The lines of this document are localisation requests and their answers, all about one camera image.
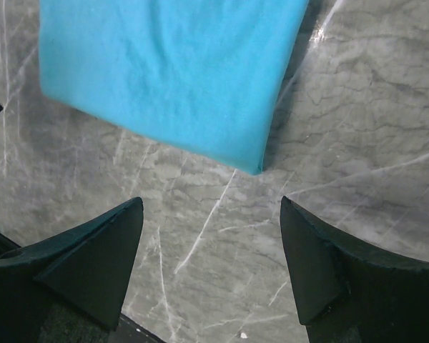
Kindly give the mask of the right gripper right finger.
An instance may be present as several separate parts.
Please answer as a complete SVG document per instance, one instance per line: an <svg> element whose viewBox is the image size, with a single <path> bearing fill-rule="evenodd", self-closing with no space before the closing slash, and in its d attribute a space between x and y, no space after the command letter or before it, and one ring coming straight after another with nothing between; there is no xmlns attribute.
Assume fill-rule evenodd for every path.
<svg viewBox="0 0 429 343"><path fill-rule="evenodd" d="M369 244L288 198L280 228L311 342L429 342L429 262Z"/></svg>

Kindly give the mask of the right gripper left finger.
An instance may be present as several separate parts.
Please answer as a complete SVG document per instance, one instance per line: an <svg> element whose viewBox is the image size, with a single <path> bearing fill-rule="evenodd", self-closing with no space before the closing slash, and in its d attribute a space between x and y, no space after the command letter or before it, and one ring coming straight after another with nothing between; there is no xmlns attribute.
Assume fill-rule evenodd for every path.
<svg viewBox="0 0 429 343"><path fill-rule="evenodd" d="M142 226L135 197L25 247L0 234L0 342L107 342Z"/></svg>

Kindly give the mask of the turquoise t-shirt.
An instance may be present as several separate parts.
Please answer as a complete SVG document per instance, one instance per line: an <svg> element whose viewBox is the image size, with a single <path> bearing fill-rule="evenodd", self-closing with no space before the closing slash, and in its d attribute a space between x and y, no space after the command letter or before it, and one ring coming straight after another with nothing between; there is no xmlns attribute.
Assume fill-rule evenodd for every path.
<svg viewBox="0 0 429 343"><path fill-rule="evenodd" d="M256 175L306 9L306 1L41 1L41 90Z"/></svg>

